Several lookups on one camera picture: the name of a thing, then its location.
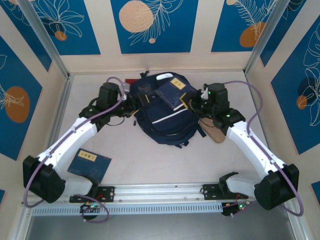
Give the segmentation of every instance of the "cream wall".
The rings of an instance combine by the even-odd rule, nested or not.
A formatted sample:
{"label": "cream wall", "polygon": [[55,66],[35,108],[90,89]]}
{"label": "cream wall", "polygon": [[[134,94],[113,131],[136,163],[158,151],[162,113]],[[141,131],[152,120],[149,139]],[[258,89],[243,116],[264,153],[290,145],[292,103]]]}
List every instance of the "cream wall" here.
{"label": "cream wall", "polygon": [[320,181],[320,145],[298,155],[271,81],[317,19],[319,9],[319,0],[307,0],[266,67],[258,60],[248,75],[248,80],[261,91],[264,100],[260,116],[271,149],[286,163],[295,164],[300,171],[298,192],[304,203],[304,218],[313,235],[318,237],[320,206],[311,184]]}
{"label": "cream wall", "polygon": [[0,36],[42,86],[18,160],[14,161],[0,154],[0,189],[5,190],[0,207],[0,239],[4,240],[23,199],[23,159],[28,155],[35,156],[46,148],[65,80],[54,64],[49,72],[44,69],[1,7],[0,22]]}
{"label": "cream wall", "polygon": [[84,2],[101,55],[61,56],[70,72],[243,69],[251,54],[250,51],[211,53],[225,0],[198,1],[190,53],[145,54],[121,54],[111,1]]}

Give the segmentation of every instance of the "white line drawing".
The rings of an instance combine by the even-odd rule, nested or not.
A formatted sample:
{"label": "white line drawing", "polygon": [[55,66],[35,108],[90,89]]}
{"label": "white line drawing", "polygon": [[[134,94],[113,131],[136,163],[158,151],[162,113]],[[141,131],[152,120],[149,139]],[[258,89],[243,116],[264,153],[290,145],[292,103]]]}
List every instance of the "white line drawing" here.
{"label": "white line drawing", "polygon": [[3,4],[10,10],[12,15],[22,21],[25,25],[30,26],[29,22],[27,21],[25,15],[22,13],[20,7],[18,6],[15,0],[1,0]]}
{"label": "white line drawing", "polygon": [[286,9],[284,10],[282,17],[285,20],[287,20],[289,12],[298,11],[301,8],[303,2],[304,2],[304,0],[291,0],[288,3],[288,6],[286,7]]}
{"label": "white line drawing", "polygon": [[311,127],[320,123],[320,23],[311,35],[303,58],[303,65],[306,67],[307,87],[298,97],[297,106],[299,109],[310,107]]}
{"label": "white line drawing", "polygon": [[255,0],[226,0],[228,5],[234,5],[238,8],[240,17],[246,21],[246,24],[254,29],[254,38],[257,40],[262,31],[262,23],[270,15],[278,0],[264,0],[262,7],[258,8]]}
{"label": "white line drawing", "polygon": [[184,0],[131,0],[119,11],[121,25],[131,32],[130,46],[139,41],[154,44],[166,25],[170,27],[169,14],[176,11]]}
{"label": "white line drawing", "polygon": [[31,4],[49,35],[60,41],[67,39],[66,33],[82,37],[82,31],[77,24],[82,23],[85,16],[69,10],[69,0],[35,0]]}
{"label": "white line drawing", "polygon": [[[1,54],[0,55],[0,70],[6,64],[6,60],[7,60],[7,56]],[[0,109],[3,109],[6,105],[10,106],[10,104],[17,104],[20,106],[24,106],[24,103],[21,102],[23,99],[24,99],[24,97],[16,98],[14,96],[11,96],[2,88],[2,86],[0,84]]]}

